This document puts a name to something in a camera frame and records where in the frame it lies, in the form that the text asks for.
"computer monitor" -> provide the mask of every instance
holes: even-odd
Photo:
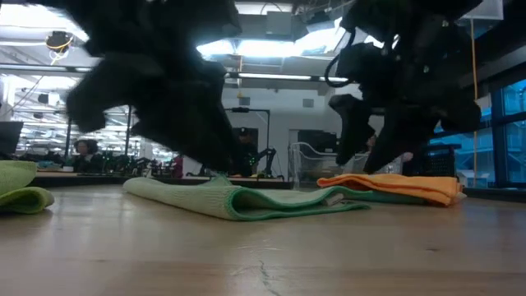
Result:
[[[0,153],[15,154],[24,123],[0,122]]]

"orange cable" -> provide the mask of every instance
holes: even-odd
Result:
[[[473,63],[473,85],[475,86],[475,101],[478,99],[478,77],[477,77],[477,56],[475,50],[475,28],[473,24],[473,18],[470,19],[471,23],[471,54]],[[477,131],[473,133],[473,186],[477,186]]]

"glass window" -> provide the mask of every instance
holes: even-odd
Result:
[[[475,149],[474,134],[464,133],[453,136],[431,140],[431,144],[460,145],[456,149],[455,167],[457,176],[461,179],[466,177],[464,185],[473,185],[473,175],[475,170]],[[493,133],[490,128],[485,128],[477,133],[477,182],[476,187],[493,187],[495,183],[495,160],[493,158]]]
[[[506,126],[506,160],[512,183],[526,183],[526,121]]]
[[[526,111],[526,80],[503,89],[505,115]]]

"workstation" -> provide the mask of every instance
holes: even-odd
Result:
[[[0,295],[526,289],[524,2],[0,3]]]

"desk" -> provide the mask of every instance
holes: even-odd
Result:
[[[52,189],[0,217],[2,296],[435,296],[526,290],[526,205],[372,210],[229,222],[131,197]]]

